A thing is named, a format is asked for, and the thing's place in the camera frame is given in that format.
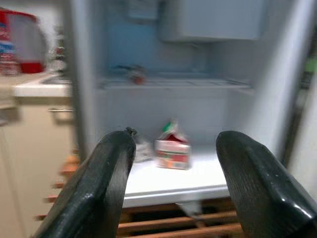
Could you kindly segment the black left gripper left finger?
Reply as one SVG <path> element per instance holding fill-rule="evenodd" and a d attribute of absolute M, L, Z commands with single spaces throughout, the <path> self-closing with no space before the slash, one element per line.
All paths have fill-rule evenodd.
<path fill-rule="evenodd" d="M 114 238 L 135 159 L 136 130 L 106 134 L 63 187 L 34 238 Z"/>

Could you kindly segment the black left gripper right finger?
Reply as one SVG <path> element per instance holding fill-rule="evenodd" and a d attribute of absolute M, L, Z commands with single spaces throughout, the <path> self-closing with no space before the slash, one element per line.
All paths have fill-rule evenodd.
<path fill-rule="evenodd" d="M 247 238 L 315 238 L 317 203 L 270 150 L 238 131 L 216 139 L 238 221 Z"/>

